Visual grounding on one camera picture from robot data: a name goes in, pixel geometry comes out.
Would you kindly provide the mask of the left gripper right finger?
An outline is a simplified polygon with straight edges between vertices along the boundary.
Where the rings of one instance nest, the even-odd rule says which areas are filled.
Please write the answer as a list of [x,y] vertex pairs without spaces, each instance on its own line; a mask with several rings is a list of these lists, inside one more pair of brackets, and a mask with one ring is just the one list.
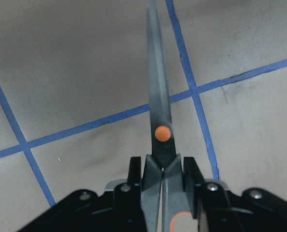
[[287,232],[287,201],[262,189],[238,196],[222,182],[204,179],[195,159],[183,159],[184,189],[200,232]]

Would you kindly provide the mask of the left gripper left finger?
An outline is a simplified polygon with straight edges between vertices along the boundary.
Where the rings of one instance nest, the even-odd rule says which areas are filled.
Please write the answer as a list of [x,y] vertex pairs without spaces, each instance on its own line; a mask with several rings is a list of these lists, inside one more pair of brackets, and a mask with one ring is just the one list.
[[98,196],[80,189],[20,229],[22,232],[145,232],[141,158],[130,159],[127,181]]

